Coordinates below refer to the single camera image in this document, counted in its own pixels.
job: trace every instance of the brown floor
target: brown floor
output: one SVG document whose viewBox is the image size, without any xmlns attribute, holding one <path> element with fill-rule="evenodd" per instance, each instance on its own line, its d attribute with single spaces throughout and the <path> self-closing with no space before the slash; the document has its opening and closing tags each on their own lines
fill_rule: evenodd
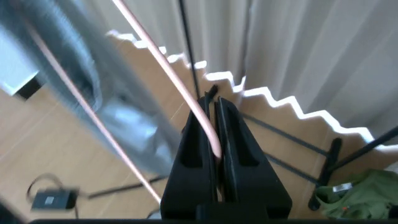
<svg viewBox="0 0 398 224">
<path fill-rule="evenodd" d="M 163 107 L 176 128 L 185 125 L 189 108 L 146 49 L 136 49 L 130 42 L 111 38 L 128 63 Z M 186 86 L 193 93 L 189 69 L 182 60 L 173 64 Z M 360 136 L 334 133 L 322 119 L 299 120 L 289 106 L 271 108 L 261 96 L 240 98 L 233 94 L 226 80 L 208 82 L 200 79 L 201 92 L 214 83 L 220 95 L 235 102 L 241 111 L 270 123 L 324 150 L 333 138 L 343 138 L 341 157 L 364 143 Z M 31 212 L 25 199 L 29 184 L 46 172 L 56 174 L 66 185 L 79 186 L 84 192 L 138 182 L 129 169 L 93 137 L 78 120 L 43 87 L 28 101 L 7 96 L 0 91 L 0 195 L 27 219 L 73 218 L 73 212 Z M 284 139 L 251 121 L 247 124 L 262 149 L 294 167 L 317 176 L 324 158 L 298 144 Z M 371 152 L 340 169 L 333 179 L 341 179 L 368 167 L 382 169 L 398 159 L 397 153 Z M 319 212 L 307 208 L 314 188 L 310 182 L 273 164 L 275 171 L 292 197 L 290 218 L 321 218 Z M 155 184 L 161 194 L 166 181 Z M 48 186 L 43 182 L 33 189 Z M 158 206 L 150 195 L 139 189 L 96 200 L 80 199 L 82 218 L 144 218 Z"/>
</svg>

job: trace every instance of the black stand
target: black stand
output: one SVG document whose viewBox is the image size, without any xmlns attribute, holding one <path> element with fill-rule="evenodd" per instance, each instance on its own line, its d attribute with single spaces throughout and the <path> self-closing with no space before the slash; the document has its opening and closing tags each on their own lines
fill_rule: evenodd
<svg viewBox="0 0 398 224">
<path fill-rule="evenodd" d="M 287 134 L 286 132 L 284 132 L 280 129 L 277 129 L 263 121 L 256 119 L 256 118 L 253 118 L 252 116 L 249 116 L 246 114 L 242 114 L 242 116 L 244 118 L 251 120 L 251 121 L 255 122 L 256 124 L 270 130 L 270 131 L 273 131 L 287 139 L 292 140 L 293 142 L 296 142 L 299 145 L 302 145 L 310 150 L 313 150 L 313 151 L 325 156 L 326 162 L 324 163 L 324 165 L 322 167 L 322 171 L 321 171 L 319 178 L 316 179 L 316 178 L 302 172 L 301 170 L 298 170 L 298 169 L 290 166 L 289 164 L 286 164 L 285 162 L 279 160 L 278 158 L 275 158 L 275 157 L 272 157 L 271 155 L 266 154 L 268 160 L 270 160 L 270 161 L 282 166 L 283 168 L 293 172 L 294 174 L 314 183 L 315 187 L 327 185 L 329 183 L 332 173 L 335 170 L 347 165 L 348 163 L 354 161 L 355 159 L 372 151 L 376 146 L 383 144 L 386 141 L 389 141 L 392 138 L 398 136 L 398 126 L 397 126 L 393 129 L 391 129 L 390 131 L 388 131 L 387 133 L 383 134 L 379 138 L 373 140 L 369 144 L 365 145 L 361 149 L 357 150 L 356 152 L 354 152 L 351 155 L 347 156 L 346 158 L 342 159 L 341 161 L 338 161 L 338 155 L 340 153 L 341 145 L 343 143 L 343 141 L 340 138 L 334 139 L 331 143 L 329 152 L 325 152 L 324 150 L 322 150 L 308 142 L 305 142 L 305 141 L 298 139 L 290 134 Z M 313 211 L 318 210 L 320 207 L 320 204 L 319 204 L 318 200 L 315 198 L 314 194 L 312 195 L 310 201 L 308 202 L 308 207 Z"/>
</svg>

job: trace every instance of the pink rope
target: pink rope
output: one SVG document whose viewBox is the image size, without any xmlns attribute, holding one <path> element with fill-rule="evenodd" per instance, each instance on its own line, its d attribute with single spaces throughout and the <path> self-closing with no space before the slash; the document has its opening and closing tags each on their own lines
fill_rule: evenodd
<svg viewBox="0 0 398 224">
<path fill-rule="evenodd" d="M 116 152 L 120 155 L 121 159 L 127 164 L 127 166 L 132 170 L 132 172 L 137 176 L 137 178 L 141 181 L 141 183 L 145 186 L 145 188 L 149 191 L 149 193 L 155 198 L 155 200 L 160 204 L 160 197 L 156 193 L 156 191 L 152 188 L 152 186 L 148 183 L 148 181 L 144 178 L 144 176 L 139 172 L 138 168 L 134 165 L 134 163 L 128 158 L 122 147 L 118 144 L 118 142 L 113 138 L 112 134 L 105 128 L 105 125 L 100 121 L 100 119 L 95 115 L 95 112 L 90 108 L 89 104 L 86 102 L 84 97 L 79 92 L 78 88 L 73 84 L 73 82 L 69 79 L 66 71 L 61 67 L 58 63 L 57 59 L 51 53 L 49 48 L 46 46 L 43 39 L 39 36 L 36 30 L 31 26 L 31 24 L 24 18 L 24 22 L 28 27 L 28 31 L 35 43 L 39 46 L 40 50 L 43 52 L 47 60 L 50 62 L 51 66 L 53 66 L 54 70 L 58 73 L 62 81 L 66 84 L 68 89 L 71 91 L 73 96 L 78 100 L 79 104 L 86 111 L 88 116 L 93 120 L 95 125 L 101 131 L 101 133 L 105 136 L 105 138 L 111 143 Z"/>
<path fill-rule="evenodd" d="M 201 109 L 196 100 L 193 99 L 192 95 L 187 90 L 187 87 L 182 83 L 181 79 L 177 76 L 167 59 L 160 52 L 159 48 L 156 46 L 154 41 L 149 37 L 149 34 L 144 30 L 141 24 L 138 22 L 137 18 L 132 14 L 129 8 L 125 5 L 122 0 L 113 0 L 113 3 L 123 14 L 124 18 L 128 21 L 130 26 L 136 31 L 138 36 L 147 43 L 147 47 L 152 55 L 155 57 L 156 61 L 163 68 L 167 76 L 173 82 L 177 90 L 181 93 L 187 105 L 191 108 L 193 114 L 197 117 L 200 125 L 205 131 L 207 138 L 209 139 L 211 149 L 213 154 L 221 159 L 221 146 L 218 136 L 213 129 L 209 119 L 205 115 L 205 112 Z"/>
</svg>

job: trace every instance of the green bag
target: green bag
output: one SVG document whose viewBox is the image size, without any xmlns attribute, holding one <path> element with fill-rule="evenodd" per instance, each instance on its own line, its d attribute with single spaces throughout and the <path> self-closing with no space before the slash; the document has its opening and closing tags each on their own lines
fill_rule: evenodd
<svg viewBox="0 0 398 224">
<path fill-rule="evenodd" d="M 398 174 L 395 172 L 368 170 L 334 186 L 335 191 L 333 186 L 319 187 L 315 191 L 322 214 L 330 218 L 387 219 L 391 205 L 398 205 Z M 339 190 L 341 186 L 348 189 Z"/>
</svg>

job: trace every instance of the power cord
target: power cord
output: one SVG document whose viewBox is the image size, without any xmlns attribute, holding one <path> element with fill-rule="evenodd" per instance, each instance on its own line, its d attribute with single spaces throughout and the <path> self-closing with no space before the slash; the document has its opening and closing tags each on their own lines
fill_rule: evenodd
<svg viewBox="0 0 398 224">
<path fill-rule="evenodd" d="M 155 178 L 149 180 L 149 183 L 155 183 L 160 180 L 164 180 L 166 178 L 167 178 L 167 176 L 155 177 Z M 47 189 L 44 191 L 37 192 L 37 194 L 35 196 L 32 196 L 32 194 L 31 194 L 32 187 L 34 184 L 36 184 L 40 180 L 51 180 L 57 186 L 57 189 L 56 190 L 54 190 L 54 189 L 48 190 Z M 76 201 L 77 201 L 78 197 L 83 197 L 87 200 L 91 200 L 94 198 L 103 197 L 103 196 L 107 196 L 110 194 L 121 193 L 121 192 L 129 191 L 129 190 L 138 189 L 140 187 L 143 187 L 142 183 L 124 185 L 121 187 L 113 187 L 110 189 L 100 190 L 100 191 L 88 194 L 88 193 L 84 193 L 78 189 L 65 187 L 62 184 L 61 180 L 55 174 L 46 173 L 46 174 L 39 175 L 32 181 L 32 183 L 29 185 L 29 187 L 26 191 L 26 199 L 28 202 L 30 202 L 32 204 L 32 208 L 34 206 L 36 206 L 39 209 L 66 210 L 66 209 L 68 209 L 68 206 L 69 206 L 70 208 L 74 209 L 75 218 L 79 219 L 79 212 L 78 212 L 78 209 L 76 206 Z M 58 201 L 65 202 L 65 204 L 63 204 L 62 208 L 59 208 L 59 207 L 54 208 L 51 206 L 46 207 L 47 204 L 51 204 L 54 201 L 54 197 L 58 197 L 57 198 Z M 48 198 L 52 198 L 51 203 L 47 203 Z"/>
</svg>

